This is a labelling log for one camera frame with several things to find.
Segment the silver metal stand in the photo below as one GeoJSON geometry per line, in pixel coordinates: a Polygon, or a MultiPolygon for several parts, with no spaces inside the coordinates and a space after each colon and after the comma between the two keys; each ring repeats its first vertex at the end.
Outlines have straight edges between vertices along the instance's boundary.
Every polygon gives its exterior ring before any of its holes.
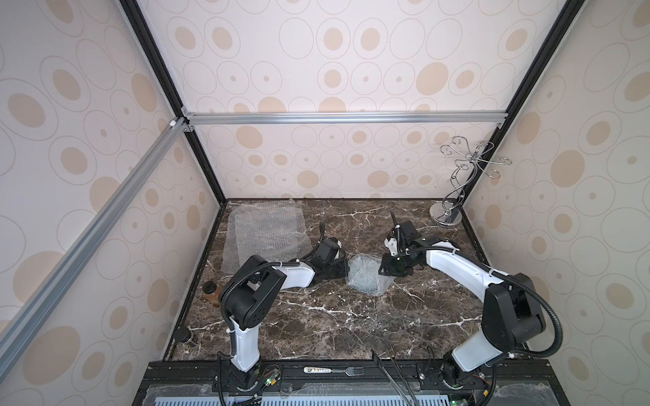
{"type": "Polygon", "coordinates": [[[440,147],[440,152],[443,155],[450,156],[454,152],[462,155],[462,158],[456,159],[456,169],[451,174],[451,184],[455,188],[449,192],[441,201],[435,202],[429,208],[429,215],[434,219],[438,225],[442,227],[455,227],[463,220],[463,216],[460,214],[458,207],[463,204],[465,200],[465,186],[472,181],[480,172],[485,173],[488,177],[492,179],[498,179],[501,177],[501,174],[496,169],[490,169],[488,171],[480,167],[480,162],[485,162],[488,164],[494,165],[510,165],[512,162],[506,157],[498,157],[497,161],[484,160],[481,158],[485,152],[488,152],[494,149],[494,143],[490,141],[481,141],[478,143],[474,152],[471,151],[469,147],[469,142],[463,136],[454,136],[451,139],[450,144],[445,144],[440,147]],[[466,153],[459,151],[454,146],[460,146],[464,144],[464,148],[467,150],[466,153]],[[466,180],[460,181],[458,179],[458,174],[460,171],[471,170],[469,176],[466,180]],[[452,195],[456,194],[456,199],[452,199],[452,195]]]}

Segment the bubble wrap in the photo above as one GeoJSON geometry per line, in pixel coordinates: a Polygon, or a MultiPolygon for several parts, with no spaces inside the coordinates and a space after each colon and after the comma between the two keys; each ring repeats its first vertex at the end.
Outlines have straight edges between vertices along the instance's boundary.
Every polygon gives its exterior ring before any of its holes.
{"type": "Polygon", "coordinates": [[[379,274],[382,260],[372,255],[355,255],[348,264],[350,265],[350,273],[347,277],[348,286],[361,293],[381,296],[395,280],[394,276],[379,274]]]}
{"type": "Polygon", "coordinates": [[[293,200],[236,206],[228,217],[221,271],[234,274],[251,255],[267,261],[300,258],[311,250],[302,209],[293,200]]]}
{"type": "Polygon", "coordinates": [[[515,383],[504,385],[494,393],[490,406],[559,406],[553,389],[544,383],[515,383]]]}

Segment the wallpaper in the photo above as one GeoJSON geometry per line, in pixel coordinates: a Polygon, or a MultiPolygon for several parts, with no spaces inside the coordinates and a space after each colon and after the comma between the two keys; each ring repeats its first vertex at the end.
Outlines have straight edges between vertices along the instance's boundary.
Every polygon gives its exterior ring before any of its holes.
{"type": "Polygon", "coordinates": [[[563,0],[140,0],[197,112],[498,110],[563,0]]]}
{"type": "Polygon", "coordinates": [[[0,331],[166,129],[111,0],[0,2],[0,331]]]}
{"type": "Polygon", "coordinates": [[[465,204],[492,265],[558,312],[575,406],[650,399],[649,60],[650,1],[590,4],[506,135],[513,165],[465,204]]]}
{"type": "Polygon", "coordinates": [[[0,405],[130,406],[217,208],[179,135],[0,385],[0,405]]]}
{"type": "MultiPolygon", "coordinates": [[[[199,125],[197,133],[226,197],[429,198],[453,190],[450,176],[460,155],[444,156],[441,145],[460,135],[474,151],[495,128],[495,123],[199,125]]],[[[460,177],[468,175],[462,171],[460,177]]]]}

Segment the dark brown marble surface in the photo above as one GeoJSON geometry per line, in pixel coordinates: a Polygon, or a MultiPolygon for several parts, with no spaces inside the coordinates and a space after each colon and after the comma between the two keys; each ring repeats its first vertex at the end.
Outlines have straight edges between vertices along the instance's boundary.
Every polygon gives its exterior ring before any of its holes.
{"type": "MultiPolygon", "coordinates": [[[[230,278],[220,272],[228,215],[243,203],[248,202],[229,203],[199,286],[208,280],[222,285],[230,278]]],[[[411,220],[423,235],[447,237],[475,257],[462,226],[445,229],[429,218],[431,204],[429,200],[296,201],[311,241],[318,239],[318,224],[324,220],[326,235],[341,240],[350,259],[358,253],[380,258],[387,252],[384,238],[393,225],[390,210],[400,222],[411,220]]],[[[481,311],[481,302],[470,291],[428,266],[396,279],[380,297],[357,292],[345,279],[338,279],[280,292],[260,326],[259,351],[262,359],[367,359],[372,348],[382,353],[392,346],[398,358],[413,359],[426,358],[426,347],[431,346],[442,357],[478,330],[481,311]]],[[[178,346],[172,360],[215,359],[217,351],[229,353],[220,310],[200,289],[187,326],[199,336],[200,345],[178,346]]]]}

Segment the black tongs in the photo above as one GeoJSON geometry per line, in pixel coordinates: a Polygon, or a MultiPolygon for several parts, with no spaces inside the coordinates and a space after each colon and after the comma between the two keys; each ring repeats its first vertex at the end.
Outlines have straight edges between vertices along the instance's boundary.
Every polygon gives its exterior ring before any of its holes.
{"type": "Polygon", "coordinates": [[[399,375],[400,379],[402,380],[402,383],[406,387],[406,390],[408,390],[409,395],[411,396],[411,398],[413,398],[412,401],[404,393],[404,391],[402,390],[400,385],[398,385],[397,382],[395,382],[395,380],[393,379],[391,374],[388,373],[388,371],[386,370],[386,367],[384,366],[384,363],[382,362],[382,359],[379,358],[379,355],[377,355],[377,353],[375,352],[374,349],[372,350],[372,360],[377,365],[377,367],[380,369],[380,371],[382,371],[382,373],[384,375],[386,375],[386,378],[388,378],[388,381],[391,383],[393,388],[395,388],[397,393],[402,397],[402,399],[404,400],[404,402],[406,402],[406,404],[408,406],[420,406],[420,403],[417,401],[417,398],[415,397],[415,393],[413,393],[413,389],[411,389],[411,387],[409,386],[408,382],[406,381],[406,378],[404,377],[404,374],[402,374],[402,370],[400,369],[399,365],[397,364],[397,360],[395,360],[395,354],[393,353],[393,349],[392,348],[387,349],[386,352],[388,353],[388,356],[391,359],[391,363],[393,363],[393,368],[395,368],[395,370],[397,371],[397,374],[399,375]]]}

